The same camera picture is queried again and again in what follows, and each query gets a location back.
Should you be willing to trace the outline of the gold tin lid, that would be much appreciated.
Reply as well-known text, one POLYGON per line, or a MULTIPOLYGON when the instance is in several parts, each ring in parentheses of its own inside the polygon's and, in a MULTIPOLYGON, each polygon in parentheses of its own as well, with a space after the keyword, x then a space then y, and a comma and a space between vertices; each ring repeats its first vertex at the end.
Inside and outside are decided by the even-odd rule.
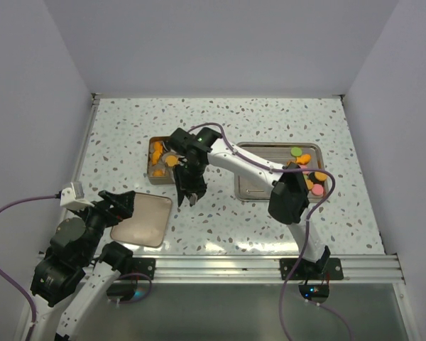
POLYGON ((168 197, 136 193, 133 215, 111 229, 111 239, 158 248, 163 243, 172 205, 168 197))

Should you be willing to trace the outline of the metal tongs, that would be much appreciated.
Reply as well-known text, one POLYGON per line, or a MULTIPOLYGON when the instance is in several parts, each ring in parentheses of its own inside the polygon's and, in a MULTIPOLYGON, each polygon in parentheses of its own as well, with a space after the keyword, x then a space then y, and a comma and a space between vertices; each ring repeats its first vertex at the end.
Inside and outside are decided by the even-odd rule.
POLYGON ((196 205, 197 201, 198 201, 198 196, 197 196, 197 194, 192 194, 192 195, 189 197, 189 204, 190 204, 190 207, 192 207, 192 206, 196 205))

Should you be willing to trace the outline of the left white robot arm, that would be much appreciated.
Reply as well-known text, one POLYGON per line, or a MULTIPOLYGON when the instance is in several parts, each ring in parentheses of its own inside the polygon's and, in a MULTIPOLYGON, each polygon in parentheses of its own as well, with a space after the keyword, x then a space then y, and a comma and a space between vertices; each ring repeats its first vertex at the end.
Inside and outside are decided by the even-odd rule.
POLYGON ((131 275, 133 253, 117 242, 104 246, 90 275, 84 271, 94 260, 104 230, 132 217, 134 211, 134 191, 102 190, 99 196, 99 201, 90 202, 73 187, 58 194, 61 207, 75 217, 58 225, 35 268, 27 340, 74 340, 81 322, 111 283, 131 275))

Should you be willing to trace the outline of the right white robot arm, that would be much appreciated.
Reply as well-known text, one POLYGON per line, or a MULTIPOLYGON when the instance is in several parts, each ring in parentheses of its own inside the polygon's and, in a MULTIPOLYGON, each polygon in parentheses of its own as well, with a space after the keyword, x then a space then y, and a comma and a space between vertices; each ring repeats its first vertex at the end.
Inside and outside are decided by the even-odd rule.
POLYGON ((321 242, 311 222, 316 208, 310 205, 307 184, 299 165, 284 166, 266 161, 231 144, 225 135, 207 127, 198 134, 178 128, 166 145, 181 157, 180 164, 173 169, 179 204, 188 200, 190 205, 195 205, 206 194, 204 172, 207 166, 245 178, 268 194, 269 215, 288 226, 297 243, 300 255, 290 273, 301 271, 306 279, 324 276, 331 252, 321 242))

